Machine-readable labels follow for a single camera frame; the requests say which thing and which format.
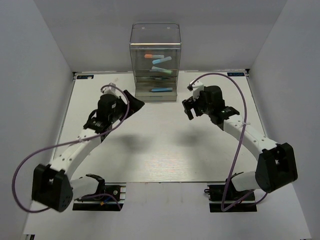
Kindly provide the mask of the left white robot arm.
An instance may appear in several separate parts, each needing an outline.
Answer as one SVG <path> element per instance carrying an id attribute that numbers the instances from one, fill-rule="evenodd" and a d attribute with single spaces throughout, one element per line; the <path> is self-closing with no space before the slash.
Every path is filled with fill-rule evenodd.
<path id="1" fill-rule="evenodd" d="M 97 108 L 89 114 L 77 140 L 47 165 L 39 164 L 34 169 L 33 201 L 63 212 L 73 200 L 99 200 L 107 196 L 105 180 L 101 176 L 91 173 L 78 179 L 72 176 L 85 158 L 115 129 L 115 122 L 122 124 L 145 105 L 127 90 L 122 94 L 124 99 L 108 87 L 104 88 Z"/>

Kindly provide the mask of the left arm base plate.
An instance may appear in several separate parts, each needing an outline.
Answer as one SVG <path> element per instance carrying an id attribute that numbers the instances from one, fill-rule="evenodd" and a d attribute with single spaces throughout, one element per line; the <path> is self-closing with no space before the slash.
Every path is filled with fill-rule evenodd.
<path id="1" fill-rule="evenodd" d="M 125 183 L 107 183 L 104 178 L 87 174 L 72 180 L 73 211 L 119 212 L 126 197 Z"/>

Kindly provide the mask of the light blue gel pen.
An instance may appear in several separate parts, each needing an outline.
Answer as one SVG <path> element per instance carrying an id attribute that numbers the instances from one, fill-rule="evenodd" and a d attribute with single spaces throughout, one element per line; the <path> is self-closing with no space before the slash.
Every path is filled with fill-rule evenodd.
<path id="1" fill-rule="evenodd" d="M 165 93 L 165 92 L 172 92 L 172 87 L 164 87 L 164 88 L 152 88 L 150 90 L 151 93 Z"/>

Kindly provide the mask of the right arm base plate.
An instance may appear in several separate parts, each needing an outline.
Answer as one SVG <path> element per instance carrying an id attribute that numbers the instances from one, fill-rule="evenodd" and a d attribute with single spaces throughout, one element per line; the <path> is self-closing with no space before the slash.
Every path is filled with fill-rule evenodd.
<path id="1" fill-rule="evenodd" d="M 223 213 L 222 206 L 222 198 L 225 189 L 224 183 L 211 183 L 208 184 L 207 187 L 203 190 L 204 194 L 208 196 L 209 202 L 209 211 L 211 213 Z M 233 189 L 232 186 L 229 186 L 225 202 L 224 208 L 229 207 L 229 205 L 233 204 L 235 201 L 250 193 L 248 197 L 243 199 L 242 201 L 235 204 L 233 207 L 225 211 L 225 213 L 253 213 L 257 212 L 257 207 L 255 205 L 256 198 L 253 192 L 249 190 L 237 192 Z"/>

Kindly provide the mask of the orange cap highlighter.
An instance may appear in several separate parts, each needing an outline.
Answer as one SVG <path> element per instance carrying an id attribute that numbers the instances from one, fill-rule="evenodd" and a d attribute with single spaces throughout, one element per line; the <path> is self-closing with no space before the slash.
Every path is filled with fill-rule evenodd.
<path id="1" fill-rule="evenodd" d="M 165 56 L 163 54 L 145 54 L 145 59 L 163 59 Z"/>

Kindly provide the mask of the green cap highlighter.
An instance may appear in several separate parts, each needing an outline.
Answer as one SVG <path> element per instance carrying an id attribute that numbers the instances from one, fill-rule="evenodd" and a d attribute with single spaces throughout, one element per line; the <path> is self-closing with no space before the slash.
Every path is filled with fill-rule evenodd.
<path id="1" fill-rule="evenodd" d="M 159 72 L 159 73 L 163 73 L 166 75 L 171 75 L 173 73 L 173 71 L 170 69 L 165 69 L 165 68 L 161 68 L 161 67 L 157 67 L 157 66 L 152 66 L 149 71 L 150 72 Z"/>

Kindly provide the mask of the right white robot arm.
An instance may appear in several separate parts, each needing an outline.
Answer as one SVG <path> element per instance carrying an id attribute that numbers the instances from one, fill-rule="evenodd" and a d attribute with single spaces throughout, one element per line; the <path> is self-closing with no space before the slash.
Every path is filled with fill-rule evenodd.
<path id="1" fill-rule="evenodd" d="M 192 96 L 182 102 L 188 118 L 207 115 L 214 125 L 237 139 L 257 160 L 254 171 L 231 177 L 231 183 L 225 187 L 229 198 L 236 200 L 244 191 L 257 189 L 272 193 L 298 179 L 295 153 L 290 144 L 277 143 L 246 124 L 238 110 L 225 104 L 220 87 L 204 86 L 197 81 L 189 89 Z"/>

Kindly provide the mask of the green gel pen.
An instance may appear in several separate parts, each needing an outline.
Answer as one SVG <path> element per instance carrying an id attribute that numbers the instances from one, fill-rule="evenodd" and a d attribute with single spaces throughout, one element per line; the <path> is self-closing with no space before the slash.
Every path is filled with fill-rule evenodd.
<path id="1" fill-rule="evenodd" d="M 151 76 L 148 76 L 146 77 L 147 80 L 149 81 L 169 81 L 171 78 L 170 77 L 151 77 Z"/>

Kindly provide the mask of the blue cap highlighter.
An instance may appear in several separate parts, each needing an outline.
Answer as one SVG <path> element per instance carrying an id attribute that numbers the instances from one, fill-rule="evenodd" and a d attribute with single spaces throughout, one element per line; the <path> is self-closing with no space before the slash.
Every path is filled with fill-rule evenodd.
<path id="1" fill-rule="evenodd" d="M 168 62 L 168 61 L 171 61 L 171 60 L 172 60 L 172 57 L 171 56 L 167 56 L 167 57 L 164 57 L 164 58 L 161 58 L 161 59 L 153 60 L 152 64 L 153 65 L 157 65 L 157 64 Z"/>

